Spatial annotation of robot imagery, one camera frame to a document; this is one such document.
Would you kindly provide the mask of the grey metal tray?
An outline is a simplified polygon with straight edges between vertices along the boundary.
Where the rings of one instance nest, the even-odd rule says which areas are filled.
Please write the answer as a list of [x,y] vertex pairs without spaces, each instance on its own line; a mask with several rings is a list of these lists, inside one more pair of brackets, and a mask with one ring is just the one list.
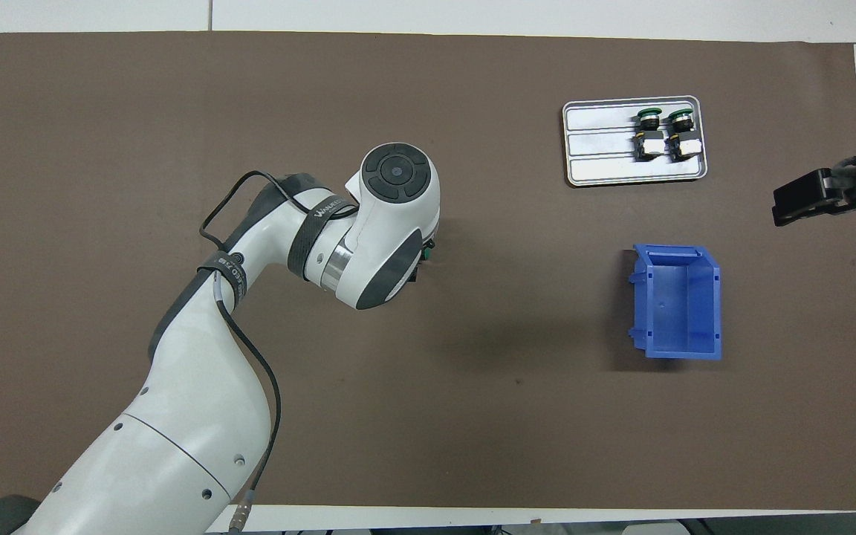
[[[638,161],[633,152],[636,115],[643,108],[662,109],[665,155]],[[607,187],[695,181],[707,174],[706,149],[687,161],[673,161],[668,150],[668,115],[692,108],[704,144],[702,109],[693,95],[646,96],[567,102],[562,108],[566,177],[574,187]]]

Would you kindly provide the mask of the blue plastic storage bin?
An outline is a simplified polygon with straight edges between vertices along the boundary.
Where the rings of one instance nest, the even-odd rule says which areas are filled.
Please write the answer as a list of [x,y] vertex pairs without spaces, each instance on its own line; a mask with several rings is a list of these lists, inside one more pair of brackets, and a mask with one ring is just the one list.
[[706,247],[635,244],[629,338],[646,358],[722,358],[722,274]]

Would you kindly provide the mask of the brown table mat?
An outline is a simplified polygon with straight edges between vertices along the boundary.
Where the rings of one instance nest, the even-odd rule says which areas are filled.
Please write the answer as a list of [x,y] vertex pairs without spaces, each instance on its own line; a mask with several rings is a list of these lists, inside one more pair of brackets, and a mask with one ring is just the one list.
[[[273,505],[856,509],[856,213],[774,190],[856,155],[851,45],[0,33],[0,496],[43,499],[146,379],[241,174],[343,191],[403,141],[441,224],[353,311],[286,267],[236,318],[282,390]],[[567,102],[699,98],[707,174],[574,187]],[[635,244],[706,247],[722,358],[646,358]]]

